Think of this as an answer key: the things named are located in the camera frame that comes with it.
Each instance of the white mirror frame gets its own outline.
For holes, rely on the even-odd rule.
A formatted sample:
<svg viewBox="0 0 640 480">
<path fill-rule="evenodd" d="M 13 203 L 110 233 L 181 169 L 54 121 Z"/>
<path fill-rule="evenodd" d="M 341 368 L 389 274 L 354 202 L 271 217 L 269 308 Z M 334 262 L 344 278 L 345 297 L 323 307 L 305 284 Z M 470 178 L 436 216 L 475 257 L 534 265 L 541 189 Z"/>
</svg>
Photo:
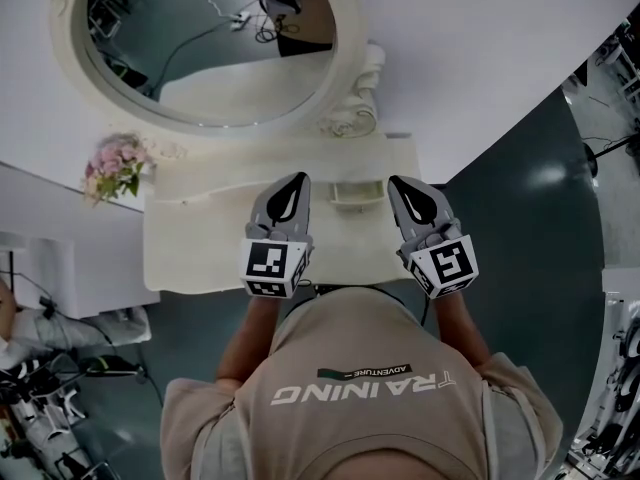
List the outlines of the white mirror frame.
<svg viewBox="0 0 640 480">
<path fill-rule="evenodd" d="M 311 127 L 321 120 L 349 94 L 363 72 L 368 39 L 366 2 L 329 0 L 336 22 L 334 55 L 314 94 L 288 114 L 255 125 L 197 124 L 193 122 L 193 116 L 162 108 L 156 102 L 150 103 L 104 65 L 97 51 L 88 47 L 93 43 L 86 25 L 87 2 L 51 1 L 49 23 L 56 59 L 78 90 L 110 117 L 134 129 L 194 138 L 281 136 L 288 131 Z"/>
</svg>

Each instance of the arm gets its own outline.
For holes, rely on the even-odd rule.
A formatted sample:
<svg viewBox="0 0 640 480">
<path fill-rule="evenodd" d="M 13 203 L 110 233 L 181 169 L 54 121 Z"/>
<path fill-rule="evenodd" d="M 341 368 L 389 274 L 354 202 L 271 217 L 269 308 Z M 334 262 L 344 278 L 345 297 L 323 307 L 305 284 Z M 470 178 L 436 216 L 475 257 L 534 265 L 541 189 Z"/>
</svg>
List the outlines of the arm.
<svg viewBox="0 0 640 480">
<path fill-rule="evenodd" d="M 269 355 L 276 330 L 280 300 L 253 297 L 242 326 L 227 345 L 216 385 L 235 391 Z"/>
<path fill-rule="evenodd" d="M 16 316 L 16 300 L 5 282 L 0 279 L 0 337 L 9 341 Z"/>
<path fill-rule="evenodd" d="M 440 340 L 455 348 L 473 366 L 491 359 L 489 347 L 473 323 L 460 292 L 435 299 Z"/>
</svg>

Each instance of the round mirror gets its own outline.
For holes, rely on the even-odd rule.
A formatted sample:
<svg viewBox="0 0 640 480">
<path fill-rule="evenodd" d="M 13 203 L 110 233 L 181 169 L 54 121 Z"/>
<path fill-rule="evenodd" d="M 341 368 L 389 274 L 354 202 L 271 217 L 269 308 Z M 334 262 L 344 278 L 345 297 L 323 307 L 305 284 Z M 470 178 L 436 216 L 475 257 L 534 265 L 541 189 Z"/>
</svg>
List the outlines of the round mirror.
<svg viewBox="0 0 640 480">
<path fill-rule="evenodd" d="M 328 0 L 88 0 L 86 23 L 90 57 L 114 89 L 201 126 L 291 112 L 334 51 Z"/>
</svg>

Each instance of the flower bouquet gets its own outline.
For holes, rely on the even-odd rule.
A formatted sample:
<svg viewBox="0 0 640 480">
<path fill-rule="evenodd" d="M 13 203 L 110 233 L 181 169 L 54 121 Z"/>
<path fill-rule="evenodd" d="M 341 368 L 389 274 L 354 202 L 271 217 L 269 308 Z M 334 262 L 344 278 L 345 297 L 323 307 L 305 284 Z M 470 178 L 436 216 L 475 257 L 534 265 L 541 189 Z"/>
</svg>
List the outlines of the flower bouquet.
<svg viewBox="0 0 640 480">
<path fill-rule="evenodd" d="M 138 195 L 142 169 L 153 166 L 142 141 L 133 134 L 116 134 L 102 140 L 84 171 L 85 198 L 95 206 L 117 199 L 127 191 Z"/>
</svg>

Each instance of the person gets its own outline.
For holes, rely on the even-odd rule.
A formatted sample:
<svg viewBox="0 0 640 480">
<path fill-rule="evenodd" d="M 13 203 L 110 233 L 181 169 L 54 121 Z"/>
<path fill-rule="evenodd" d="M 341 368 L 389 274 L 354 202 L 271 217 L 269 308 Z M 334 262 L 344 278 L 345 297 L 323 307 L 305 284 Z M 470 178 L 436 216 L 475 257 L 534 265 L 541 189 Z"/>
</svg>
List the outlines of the person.
<svg viewBox="0 0 640 480">
<path fill-rule="evenodd" d="M 26 359 L 55 350 L 119 346 L 149 339 L 149 319 L 142 307 L 110 311 L 82 320 L 59 312 L 47 318 L 45 310 L 19 308 L 13 293 L 0 278 L 0 370 L 10 370 Z"/>
<path fill-rule="evenodd" d="M 459 292 L 440 340 L 396 299 L 345 287 L 292 311 L 252 298 L 213 383 L 176 379 L 167 480 L 537 478 L 562 423 L 526 368 L 491 355 Z"/>
<path fill-rule="evenodd" d="M 300 14 L 288 14 L 280 21 L 278 16 L 269 15 L 277 32 L 280 56 L 289 57 L 304 53 L 331 50 L 336 26 L 328 0 L 301 0 Z"/>
</svg>

